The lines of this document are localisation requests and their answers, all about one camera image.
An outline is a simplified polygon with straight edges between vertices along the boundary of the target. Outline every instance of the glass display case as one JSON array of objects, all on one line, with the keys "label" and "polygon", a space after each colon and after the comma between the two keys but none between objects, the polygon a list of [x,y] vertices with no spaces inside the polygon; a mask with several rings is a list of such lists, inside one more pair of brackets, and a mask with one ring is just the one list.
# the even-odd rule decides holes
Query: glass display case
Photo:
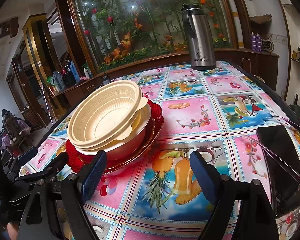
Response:
[{"label": "glass display case", "polygon": [[97,72],[187,50],[182,4],[200,5],[215,48],[232,47],[221,0],[73,0]]}]

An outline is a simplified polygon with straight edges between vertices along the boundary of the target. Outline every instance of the thermos handle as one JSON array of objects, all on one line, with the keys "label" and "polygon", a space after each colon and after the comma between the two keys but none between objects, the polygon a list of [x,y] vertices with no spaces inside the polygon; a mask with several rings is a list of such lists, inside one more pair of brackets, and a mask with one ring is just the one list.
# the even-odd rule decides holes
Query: thermos handle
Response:
[{"label": "thermos handle", "polygon": [[185,32],[187,34],[189,34],[189,36],[191,38],[195,38],[195,33],[191,27],[191,24],[190,24],[190,20],[189,20],[189,17],[191,17],[191,11],[188,11],[187,14],[182,14],[182,21],[183,21],[183,25],[184,25],[184,28],[185,28]]}]

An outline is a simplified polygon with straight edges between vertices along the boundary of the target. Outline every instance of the screw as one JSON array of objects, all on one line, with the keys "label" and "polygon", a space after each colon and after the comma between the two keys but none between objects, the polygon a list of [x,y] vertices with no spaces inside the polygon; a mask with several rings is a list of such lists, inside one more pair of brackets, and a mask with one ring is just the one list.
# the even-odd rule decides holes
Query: screw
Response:
[{"label": "screw", "polygon": [[261,184],[261,182],[258,179],[254,179],[253,184],[259,186]]},{"label": "screw", "polygon": [[221,179],[227,181],[230,179],[230,177],[227,174],[222,174]]},{"label": "screw", "polygon": [[74,180],[76,178],[77,178],[77,174],[74,174],[74,173],[70,174],[68,177],[69,180]]},{"label": "screw", "polygon": [[37,182],[37,184],[39,186],[43,185],[44,184],[44,179],[39,179],[38,182]]}]

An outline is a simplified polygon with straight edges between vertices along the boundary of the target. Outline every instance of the stainless steel thermos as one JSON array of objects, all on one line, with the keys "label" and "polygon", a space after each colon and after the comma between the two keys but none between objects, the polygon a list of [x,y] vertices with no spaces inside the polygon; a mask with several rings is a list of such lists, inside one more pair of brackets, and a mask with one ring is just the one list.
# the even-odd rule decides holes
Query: stainless steel thermos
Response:
[{"label": "stainless steel thermos", "polygon": [[184,4],[181,11],[191,68],[201,71],[215,69],[211,30],[203,10],[199,5]]}]

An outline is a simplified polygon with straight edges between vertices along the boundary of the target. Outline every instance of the thermos base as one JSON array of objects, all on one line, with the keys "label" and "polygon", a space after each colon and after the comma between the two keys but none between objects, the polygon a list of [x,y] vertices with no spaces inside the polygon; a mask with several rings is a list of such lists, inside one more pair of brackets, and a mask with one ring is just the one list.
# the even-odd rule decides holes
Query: thermos base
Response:
[{"label": "thermos base", "polygon": [[216,64],[211,65],[211,66],[193,66],[193,65],[191,65],[191,68],[192,68],[193,70],[205,71],[205,70],[212,70],[212,69],[215,69],[215,68],[217,68],[217,65],[216,65]]}]

